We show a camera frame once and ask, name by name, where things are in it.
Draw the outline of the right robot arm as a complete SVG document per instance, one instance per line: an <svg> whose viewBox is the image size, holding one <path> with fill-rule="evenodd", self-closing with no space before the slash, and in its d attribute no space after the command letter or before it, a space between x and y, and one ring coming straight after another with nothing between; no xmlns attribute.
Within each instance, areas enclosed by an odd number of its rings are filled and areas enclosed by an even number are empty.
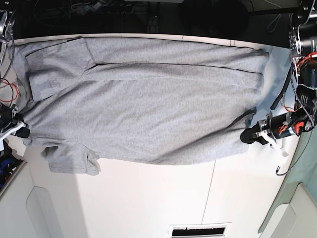
<svg viewBox="0 0 317 238"><path fill-rule="evenodd" d="M30 134L29 125L24 122L22 114L17 112L15 101L21 96L16 84L7 80L15 56L15 41L13 27L15 24L15 9L13 1L6 0L0 5L0 63L3 64L8 49L11 49L10 63L4 74L0 76L0 87L11 89L11 98L0 101L0 140L4 141L9 135L27 138Z"/></svg>

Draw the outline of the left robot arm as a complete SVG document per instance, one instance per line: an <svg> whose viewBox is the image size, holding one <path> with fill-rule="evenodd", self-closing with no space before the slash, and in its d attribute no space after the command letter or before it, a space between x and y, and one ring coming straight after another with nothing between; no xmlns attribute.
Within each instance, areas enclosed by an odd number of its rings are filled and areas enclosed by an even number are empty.
<svg viewBox="0 0 317 238"><path fill-rule="evenodd" d="M310 132L317 125L317 3L302 0L297 8L256 11L254 14L272 13L292 15L289 30L292 65L270 109L275 110L284 100L289 85L293 88L295 104L286 113L275 117L268 113L264 120L245 129L240 140L246 144L273 144L278 139Z"/></svg>

